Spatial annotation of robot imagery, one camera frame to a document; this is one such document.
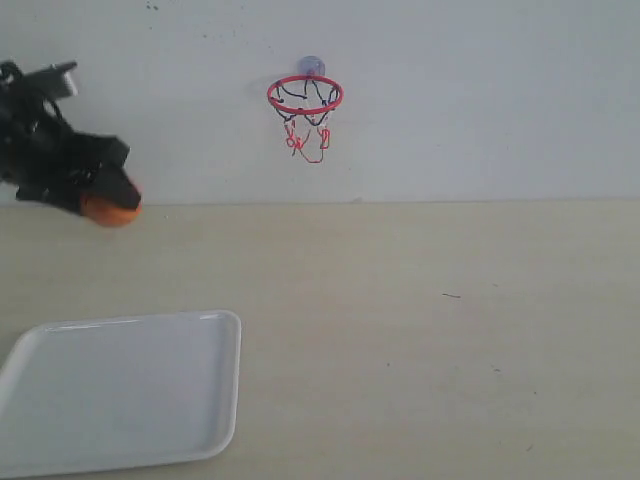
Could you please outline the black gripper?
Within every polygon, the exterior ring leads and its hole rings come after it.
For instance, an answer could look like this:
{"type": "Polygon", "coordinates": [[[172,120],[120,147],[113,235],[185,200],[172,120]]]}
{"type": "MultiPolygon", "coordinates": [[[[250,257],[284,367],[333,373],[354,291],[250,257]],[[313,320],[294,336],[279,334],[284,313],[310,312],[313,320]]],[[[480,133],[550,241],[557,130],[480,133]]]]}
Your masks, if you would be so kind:
{"type": "Polygon", "coordinates": [[[135,209],[142,195],[125,172],[130,147],[117,136],[74,130],[57,104],[23,80],[1,82],[1,181],[19,202],[75,203],[97,195],[135,209]]]}

